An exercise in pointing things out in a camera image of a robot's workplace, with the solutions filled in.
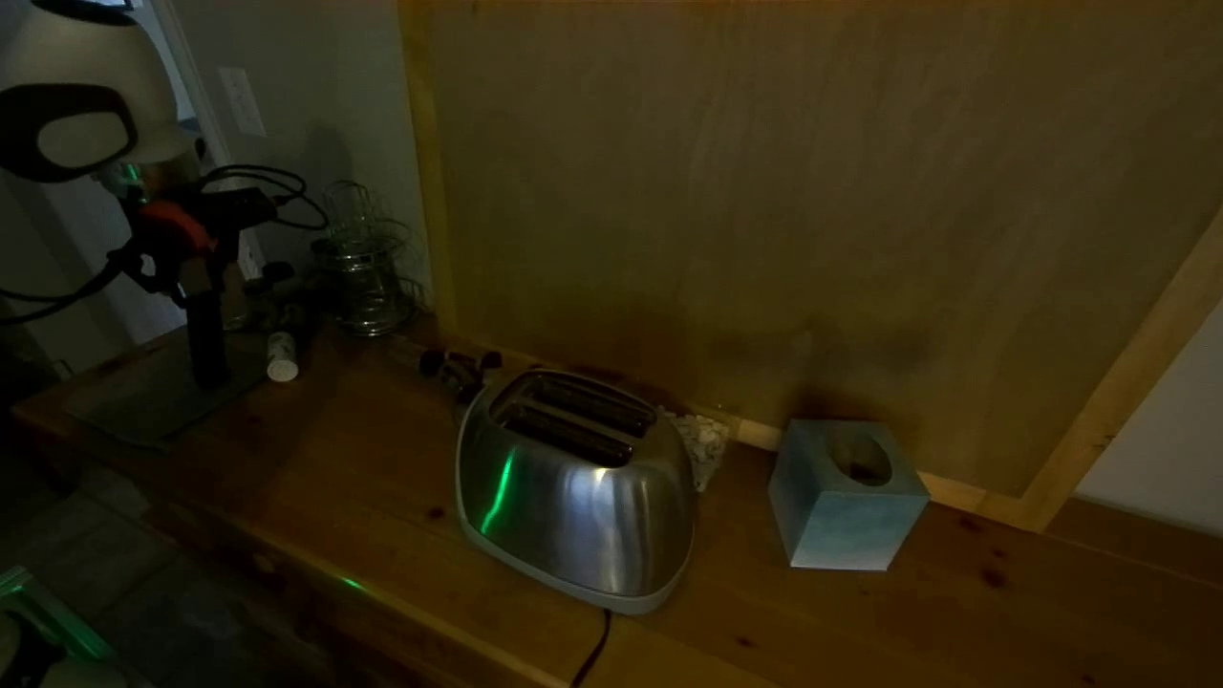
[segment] wall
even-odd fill
[[[1223,305],[1145,393],[1076,498],[1223,536]]]
[[[93,276],[69,235],[55,229],[46,195],[14,174],[0,174],[0,276],[5,285],[33,293],[65,293]],[[57,373],[94,367],[129,347],[129,336],[98,296],[33,321],[27,333],[57,367]]]
[[[93,271],[107,265],[107,252],[129,239],[129,224],[115,195],[94,181],[46,184],[37,195],[50,205],[50,224],[43,234],[57,234],[80,254],[80,271],[73,281],[85,281]],[[126,342],[153,339],[167,327],[185,324],[185,309],[164,293],[149,293],[129,279],[115,279],[98,302],[122,327]]]
[[[161,0],[167,34],[197,76],[223,155],[306,173],[318,192],[352,174],[413,224],[408,266],[427,281],[415,152],[394,0]],[[246,70],[266,132],[246,132],[217,70]],[[273,254],[301,260],[310,235],[261,229]]]

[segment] wooden countertop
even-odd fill
[[[301,383],[254,388],[173,456],[60,412],[149,350],[14,415],[33,440],[88,449],[527,685],[571,685],[600,611],[468,541],[450,517],[459,410],[405,354],[322,336]],[[761,449],[727,456],[684,586],[645,619],[611,619],[587,685],[1223,685],[1220,578],[1089,547],[1080,525],[1107,518],[1037,537],[927,509],[889,572],[794,572],[763,499],[769,471]]]

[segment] tissue box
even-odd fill
[[[769,499],[794,569],[887,569],[927,498],[883,424],[790,421]]]

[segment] stainless steel toaster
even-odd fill
[[[684,572],[696,494],[673,412],[618,387],[535,367],[464,415],[468,536],[521,572],[643,615]]]

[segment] cable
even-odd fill
[[[122,266],[120,266],[115,260],[107,260],[107,266],[104,266],[98,276],[93,276],[88,281],[80,281],[73,293],[60,293],[60,296],[55,296],[50,305],[32,309],[32,312],[0,317],[0,327],[14,327],[14,324],[27,324],[27,321],[43,321],[43,317],[50,317],[50,312],[60,312],[60,309],[69,309],[73,302],[104,291],[120,271],[122,271]]]
[[[573,688],[587,677],[587,668],[596,668],[605,647],[606,647],[606,635],[611,635],[611,611],[605,607],[605,635],[600,640],[586,654],[581,668],[573,671]]]
[[[209,184],[223,184],[223,181],[266,184],[279,192],[279,195],[273,195],[275,210],[301,202],[312,215],[312,221],[275,215],[273,216],[275,224],[289,224],[289,229],[306,229],[306,234],[330,229],[330,215],[306,195],[306,174],[299,174],[299,173],[273,168],[273,164],[223,164],[223,168],[197,174],[195,188],[206,192]]]
[[[6,296],[6,302],[65,302],[69,293],[27,293],[27,291],[0,285],[0,296]]]

